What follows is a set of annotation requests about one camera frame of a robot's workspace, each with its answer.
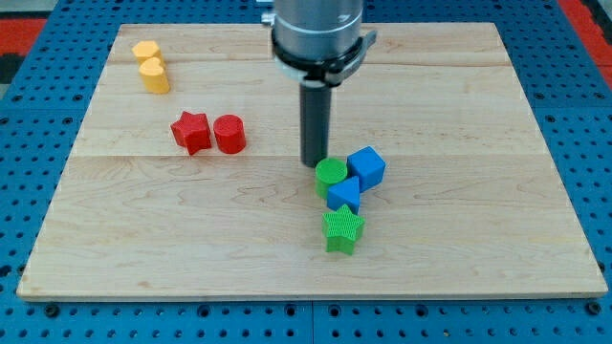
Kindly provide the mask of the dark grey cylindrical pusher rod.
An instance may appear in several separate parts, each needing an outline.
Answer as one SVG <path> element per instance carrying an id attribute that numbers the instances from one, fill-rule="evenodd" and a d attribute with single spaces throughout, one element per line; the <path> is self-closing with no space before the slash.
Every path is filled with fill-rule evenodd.
<path id="1" fill-rule="evenodd" d="M 299 86 L 300 159 L 308 167 L 327 157 L 331 95 L 326 86 Z"/>

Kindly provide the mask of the black clamp ring mount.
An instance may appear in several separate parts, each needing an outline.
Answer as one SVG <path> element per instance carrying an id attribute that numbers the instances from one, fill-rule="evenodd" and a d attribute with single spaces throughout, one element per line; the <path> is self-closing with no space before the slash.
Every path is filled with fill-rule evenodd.
<path id="1" fill-rule="evenodd" d="M 369 48 L 376 43 L 376 30 L 360 36 L 355 44 L 337 57 L 310 60 L 291 54 L 279 43 L 272 29 L 273 58 L 279 69 L 289 78 L 308 87 L 338 87 L 361 66 Z"/>

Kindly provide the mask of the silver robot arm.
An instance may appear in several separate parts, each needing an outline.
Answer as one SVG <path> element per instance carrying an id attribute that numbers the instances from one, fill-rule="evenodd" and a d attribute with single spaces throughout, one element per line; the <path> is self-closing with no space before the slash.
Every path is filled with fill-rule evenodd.
<path id="1" fill-rule="evenodd" d="M 300 159 L 314 167 L 328 155 L 333 89 L 353 75 L 377 40 L 361 33 L 361 0 L 275 0 L 273 59 L 299 85 Z"/>

